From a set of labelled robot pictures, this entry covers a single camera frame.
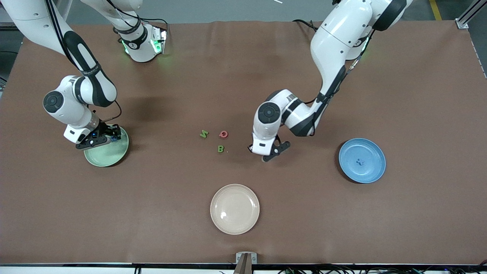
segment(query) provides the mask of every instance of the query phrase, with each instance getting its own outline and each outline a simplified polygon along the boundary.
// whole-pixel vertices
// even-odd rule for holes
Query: white plate
[[[248,187],[231,184],[220,188],[211,201],[210,214],[216,227],[230,235],[249,231],[259,218],[260,206]]]

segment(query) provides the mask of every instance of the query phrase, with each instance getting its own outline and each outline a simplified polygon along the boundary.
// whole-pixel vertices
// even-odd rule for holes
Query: floor
[[[141,17],[163,18],[169,23],[206,23],[213,21],[323,20],[333,9],[331,0],[145,0],[138,11]],[[453,20],[462,14],[471,0],[414,0],[403,20]],[[8,18],[0,7],[0,21]],[[109,22],[81,1],[74,0],[67,16],[69,24],[108,24]],[[480,61],[487,66],[487,8],[469,22],[469,32]],[[8,81],[23,35],[0,31],[0,97]]]

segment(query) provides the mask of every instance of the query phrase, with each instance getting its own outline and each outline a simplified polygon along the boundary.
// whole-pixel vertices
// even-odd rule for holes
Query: brown table
[[[269,163],[247,150],[253,115],[277,89],[303,100],[317,94],[310,29],[173,25],[169,55],[148,63],[125,55],[110,26],[75,30],[118,87],[116,122],[131,147],[118,165],[97,168],[64,139],[65,126],[41,102],[78,72],[26,40],[0,104],[2,263],[226,262],[238,251],[257,252],[261,263],[485,258],[487,81],[468,32],[453,21],[377,32],[316,136],[282,128],[292,147]],[[384,151],[378,182],[340,173],[338,150],[354,137]],[[230,183],[250,187],[261,204],[243,235],[226,235],[210,219],[213,195]]]

